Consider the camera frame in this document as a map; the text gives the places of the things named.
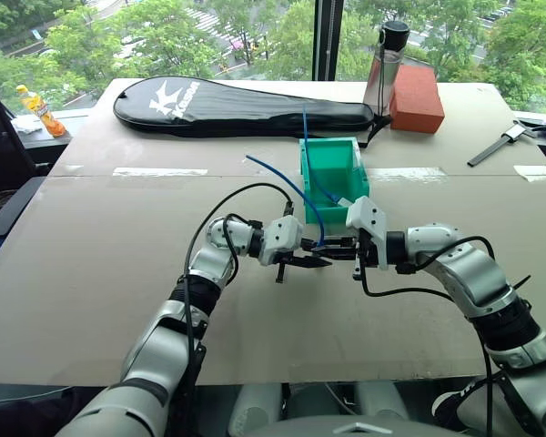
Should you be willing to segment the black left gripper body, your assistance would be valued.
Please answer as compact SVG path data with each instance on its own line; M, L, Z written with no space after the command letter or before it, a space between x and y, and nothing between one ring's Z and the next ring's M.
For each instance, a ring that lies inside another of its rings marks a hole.
M306 238L283 238L276 242L276 264L278 265L278 273L276 283L282 284L285 279L286 267L292 266L290 260L292 256L305 257L310 255L310 251L305 251L301 248L301 240Z

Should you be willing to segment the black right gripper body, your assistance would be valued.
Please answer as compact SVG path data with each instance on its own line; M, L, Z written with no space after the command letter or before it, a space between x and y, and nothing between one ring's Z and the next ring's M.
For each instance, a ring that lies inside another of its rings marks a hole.
M377 246L372 241L371 235L366 230L361 229L357 238L352 278L354 280L361 280L366 268L377 268L378 266Z

